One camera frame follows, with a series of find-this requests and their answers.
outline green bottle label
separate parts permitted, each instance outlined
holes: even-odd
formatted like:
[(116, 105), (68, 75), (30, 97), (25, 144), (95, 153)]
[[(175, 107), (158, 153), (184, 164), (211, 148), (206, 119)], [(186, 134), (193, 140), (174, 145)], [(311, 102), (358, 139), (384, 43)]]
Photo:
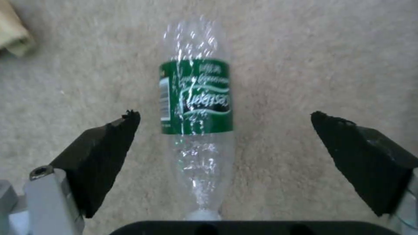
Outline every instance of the green bottle label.
[(162, 64), (160, 109), (163, 134), (232, 131), (228, 64), (213, 59)]

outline carpet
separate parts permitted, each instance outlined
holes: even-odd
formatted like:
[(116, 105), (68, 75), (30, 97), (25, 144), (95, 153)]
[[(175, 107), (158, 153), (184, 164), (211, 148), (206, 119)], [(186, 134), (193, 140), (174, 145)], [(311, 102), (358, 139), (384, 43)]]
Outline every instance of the carpet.
[(204, 14), (232, 59), (236, 155), (227, 220), (378, 222), (310, 123), (321, 110), (418, 154), (414, 0), (12, 0), (37, 50), (0, 54), (0, 178), (29, 172), (85, 129), (139, 110), (141, 125), (85, 234), (181, 219), (160, 148), (158, 66), (169, 23)]

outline screw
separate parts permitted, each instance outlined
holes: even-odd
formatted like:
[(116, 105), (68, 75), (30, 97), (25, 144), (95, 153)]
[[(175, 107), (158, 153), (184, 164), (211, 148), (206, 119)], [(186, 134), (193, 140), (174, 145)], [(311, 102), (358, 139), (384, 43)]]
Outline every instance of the screw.
[(35, 168), (30, 174), (29, 174), (29, 180), (34, 181), (39, 178), (42, 178), (44, 176), (47, 176), (49, 174), (52, 174), (54, 172), (54, 168), (50, 165), (46, 166), (40, 166), (38, 168)]

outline beige cloth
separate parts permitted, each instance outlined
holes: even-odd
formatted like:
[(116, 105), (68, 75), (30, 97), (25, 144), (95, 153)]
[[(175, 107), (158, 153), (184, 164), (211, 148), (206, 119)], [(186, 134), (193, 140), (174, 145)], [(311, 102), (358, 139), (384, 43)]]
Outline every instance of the beige cloth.
[(0, 0), (0, 49), (6, 48), (23, 56), (35, 46), (35, 41), (7, 0)]

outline crushed plastic bottle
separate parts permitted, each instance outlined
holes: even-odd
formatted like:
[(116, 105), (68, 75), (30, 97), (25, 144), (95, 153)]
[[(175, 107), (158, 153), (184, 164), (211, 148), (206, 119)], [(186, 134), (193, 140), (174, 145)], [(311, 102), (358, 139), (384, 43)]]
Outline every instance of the crushed plastic bottle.
[(220, 220), (234, 134), (225, 36), (203, 17), (169, 25), (160, 66), (161, 129), (186, 220)]

